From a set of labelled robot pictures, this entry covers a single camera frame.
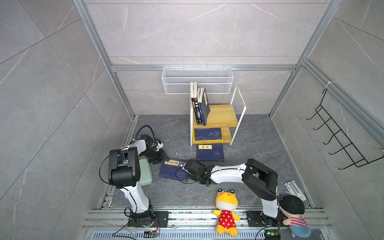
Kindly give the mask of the blue book hidden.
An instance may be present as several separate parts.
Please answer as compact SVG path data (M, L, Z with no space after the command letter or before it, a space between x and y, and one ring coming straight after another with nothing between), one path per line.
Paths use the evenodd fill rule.
M185 161L180 159L170 158L161 165L159 178L187 183L189 180L189 174L183 170L185 163Z

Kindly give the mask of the blue book Lunyu label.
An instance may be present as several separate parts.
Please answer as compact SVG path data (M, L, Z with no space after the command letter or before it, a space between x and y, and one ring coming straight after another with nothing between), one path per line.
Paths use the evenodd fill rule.
M208 101L208 97L207 97L206 88L204 89L202 104L203 104L203 109L204 109L205 121L206 121L206 125L207 125L208 116L209 116L209 113L210 113L210 106L209 106L209 101Z

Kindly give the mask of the black wolf cover book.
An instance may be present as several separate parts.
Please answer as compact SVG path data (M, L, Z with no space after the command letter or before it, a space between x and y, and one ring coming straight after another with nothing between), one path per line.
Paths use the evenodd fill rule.
M193 83L193 90L194 90L194 104L195 104L195 110L196 110L196 118L197 118L197 125L202 125L202 117L200 113L200 106L198 103L198 83Z

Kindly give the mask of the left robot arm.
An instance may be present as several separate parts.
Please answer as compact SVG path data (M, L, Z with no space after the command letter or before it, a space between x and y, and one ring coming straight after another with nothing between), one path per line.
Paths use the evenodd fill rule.
M143 227L150 227L155 223L156 217L140 184L140 157L152 164L161 164L168 159L159 139L142 135L128 146L109 152L106 158L109 167L108 184L121 190L130 202L130 219Z

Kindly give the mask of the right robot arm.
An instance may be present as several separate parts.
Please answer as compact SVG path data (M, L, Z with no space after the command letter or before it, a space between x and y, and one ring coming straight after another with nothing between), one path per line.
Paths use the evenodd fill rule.
M262 200L261 221L264 225L279 222L278 173L255 159L248 159L238 166L205 166L195 160L182 165L194 183L209 186L221 183L245 184Z

